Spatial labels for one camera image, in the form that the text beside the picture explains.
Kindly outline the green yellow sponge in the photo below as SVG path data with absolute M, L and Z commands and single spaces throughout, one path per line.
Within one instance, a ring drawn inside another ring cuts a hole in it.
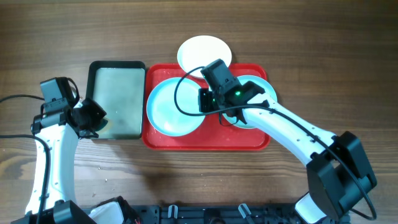
M 109 127 L 109 120 L 107 118 L 101 119 L 98 123 L 96 123 L 93 127 L 94 131 L 101 131 L 105 129 L 106 127 Z

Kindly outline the white round plate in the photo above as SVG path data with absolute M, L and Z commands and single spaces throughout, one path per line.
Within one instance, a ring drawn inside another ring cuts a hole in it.
M 205 67 L 217 59 L 222 59 L 228 67 L 232 58 L 227 43 L 210 35 L 198 35 L 186 40 L 177 52 L 177 62 L 184 72 Z

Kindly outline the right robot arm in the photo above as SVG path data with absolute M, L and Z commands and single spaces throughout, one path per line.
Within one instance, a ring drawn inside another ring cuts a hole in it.
M 223 112 L 260 129 L 306 167 L 308 192 L 294 206 L 305 223 L 338 221 L 360 200 L 369 206 L 369 219 L 376 219 L 368 193 L 377 180 L 359 138 L 349 131 L 337 136 L 308 123 L 254 82 L 240 83 L 221 59 L 200 71 L 211 89 L 200 95 L 201 112 Z

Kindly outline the light blue front plate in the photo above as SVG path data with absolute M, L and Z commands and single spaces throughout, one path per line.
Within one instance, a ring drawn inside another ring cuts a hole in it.
M 177 92 L 179 107 L 187 112 L 199 112 L 199 84 L 184 79 L 181 84 L 179 77 L 169 78 L 159 83 L 147 99 L 146 112 L 150 124 L 160 133 L 177 137 L 187 135 L 196 130 L 205 119 L 203 116 L 187 116 L 177 109 L 174 93 Z

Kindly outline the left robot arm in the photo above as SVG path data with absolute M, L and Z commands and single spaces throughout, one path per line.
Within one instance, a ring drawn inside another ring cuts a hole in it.
M 81 100 L 71 78 L 51 78 L 40 88 L 44 103 L 28 135 L 37 149 L 34 186 L 16 223 L 93 223 L 75 203 L 74 160 L 81 139 L 98 137 L 106 112 L 90 98 Z

